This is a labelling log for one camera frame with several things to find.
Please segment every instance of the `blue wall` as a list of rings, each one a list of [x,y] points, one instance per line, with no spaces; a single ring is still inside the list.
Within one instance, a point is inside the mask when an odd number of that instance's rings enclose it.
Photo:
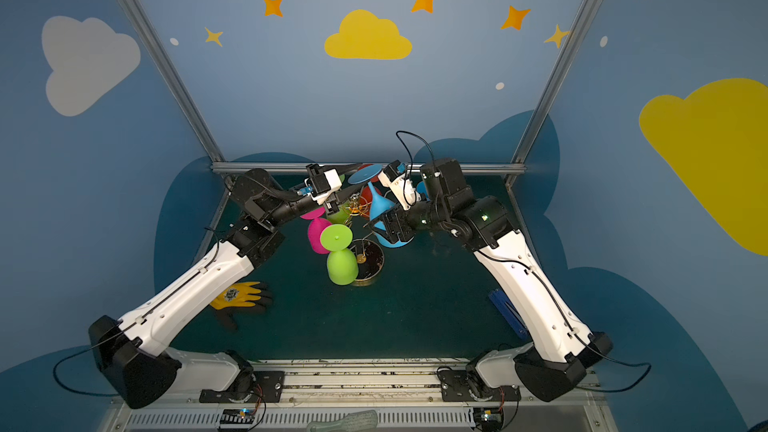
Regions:
[[[53,16],[95,17],[138,42],[115,0],[0,4],[0,370],[12,368],[0,374],[0,416],[24,411],[12,401],[19,396],[44,400],[48,419],[71,405],[57,430],[89,430],[69,420],[95,420],[100,412],[93,404],[103,407],[103,401],[55,389],[50,367],[57,355],[28,361],[86,344],[95,319],[117,317],[154,294],[154,238],[164,197],[204,150],[141,44],[138,67],[95,104],[76,116],[57,112],[46,97],[52,68],[41,40]],[[201,181],[212,176],[206,165],[196,170]],[[200,213],[204,220],[186,237],[188,249],[199,245],[215,205]],[[89,356],[66,369],[77,371],[65,376],[73,387],[110,391],[91,380],[96,371]]]
[[[398,129],[479,139],[533,109],[558,54],[545,41],[557,24],[568,30],[581,0],[434,0],[431,14],[412,12],[416,0],[282,0],[283,16],[265,16],[264,0],[140,2],[226,158],[389,162],[407,158]],[[531,10],[520,30],[501,28],[510,6]],[[326,38],[358,9],[392,20],[410,55],[328,55]],[[206,42],[206,28],[222,33],[221,46]]]
[[[616,357],[652,358],[662,364],[673,360],[690,380],[706,380],[701,388],[715,390],[722,381],[750,425],[768,416],[768,370],[756,366],[768,350],[768,257],[743,248],[719,226],[645,139],[638,120],[648,101],[657,96],[686,98],[708,83],[735,77],[768,84],[765,30],[765,0],[605,0],[551,113],[559,139],[559,168],[550,157],[552,144],[539,139],[526,162],[528,173],[516,185],[542,261],[562,247],[563,272],[569,270],[571,287],[587,296],[621,297],[630,288],[619,289],[622,283],[648,294],[679,324],[678,339],[683,331],[690,336],[718,380],[696,354],[660,341],[665,330],[675,328],[649,328],[653,319],[646,315],[648,308],[627,311],[629,329],[613,330],[622,337],[635,334],[639,350],[648,354],[626,347],[632,344],[626,337],[627,342],[617,344]],[[604,36],[608,43],[601,47]],[[734,117],[739,112],[743,111],[724,111]],[[755,117],[768,113],[765,107],[752,112]],[[736,123],[750,127],[748,122]],[[711,139],[702,160],[711,161],[713,186],[737,178],[729,174],[728,163],[738,162],[740,154],[768,152],[766,141],[746,149],[739,142],[722,136]],[[768,168],[754,173],[765,176]],[[537,176],[547,178],[553,190],[542,188]],[[542,200],[546,202],[532,205]],[[626,280],[595,282],[597,271]],[[586,306],[603,310],[604,319],[612,321],[608,308]],[[603,321],[596,322],[594,327],[600,329]],[[649,344],[656,349],[648,349]],[[609,366],[603,370],[609,373]],[[616,373],[623,378],[612,384],[631,382],[631,372]],[[648,380],[656,387],[645,389],[639,398],[629,395],[638,399],[634,409],[631,404],[620,409],[621,430],[744,426],[723,397],[697,404],[687,401],[692,388],[680,384],[674,368],[655,368]],[[677,411],[653,402],[657,394],[679,406]],[[623,398],[611,400],[617,403]],[[666,425],[679,424],[683,418],[697,420],[702,413],[721,420],[722,427]],[[657,419],[646,428],[629,427],[634,418],[646,416]]]

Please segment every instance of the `robotic arm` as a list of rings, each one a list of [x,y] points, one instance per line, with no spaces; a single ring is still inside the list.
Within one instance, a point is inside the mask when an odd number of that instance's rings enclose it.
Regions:
[[[96,365],[129,407],[142,408],[168,391],[245,393],[253,388],[253,369],[235,352],[196,354],[172,349],[170,342],[218,294],[274,254],[284,239],[280,226],[320,206],[338,212],[365,184],[341,189],[340,175],[360,165],[310,164],[308,179],[292,190],[283,190],[263,169],[248,171],[231,195],[243,214],[224,239],[149,301],[117,321],[103,316],[91,325]],[[608,336],[578,320],[533,259],[503,205],[491,196],[475,199],[456,160],[430,162],[420,173],[430,200],[416,193],[399,161],[384,167],[379,180],[399,205],[366,226],[393,244],[408,242],[419,230],[449,232],[493,274],[533,338],[533,344],[494,350],[470,363],[472,392],[485,398],[490,389],[516,384],[517,378],[546,401],[571,390],[585,369],[600,360],[595,351],[610,351]]]

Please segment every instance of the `orange star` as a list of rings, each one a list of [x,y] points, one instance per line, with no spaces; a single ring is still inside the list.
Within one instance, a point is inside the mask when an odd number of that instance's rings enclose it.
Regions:
[[[416,3],[413,5],[413,9],[411,10],[411,12],[416,12],[417,10],[426,10],[431,14],[432,1],[433,0],[416,0]]]
[[[523,26],[523,19],[530,11],[531,9],[517,10],[513,6],[509,6],[509,17],[507,17],[507,21],[502,25],[502,29],[514,27],[515,29],[520,30],[520,27]]]
[[[264,0],[264,4],[266,4],[264,16],[277,15],[282,17],[283,13],[280,12],[280,2],[283,2],[283,0]]]

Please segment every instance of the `blue disc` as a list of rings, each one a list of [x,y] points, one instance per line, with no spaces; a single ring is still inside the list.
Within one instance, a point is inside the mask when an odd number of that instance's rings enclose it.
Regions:
[[[372,166],[361,168],[357,172],[353,173],[352,176],[349,177],[346,181],[349,182],[352,186],[355,184],[362,184],[366,180],[370,180],[371,178],[378,176],[381,173],[382,168],[383,166],[381,164],[373,164]]]

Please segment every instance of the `glove logo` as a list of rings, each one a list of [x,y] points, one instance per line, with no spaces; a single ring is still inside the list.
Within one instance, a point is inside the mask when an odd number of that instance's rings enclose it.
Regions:
[[[240,291],[238,291],[236,288],[231,288],[227,290],[226,293],[224,294],[224,300],[227,302],[232,302],[233,300],[235,300],[235,297],[237,297],[237,294],[239,292]]]

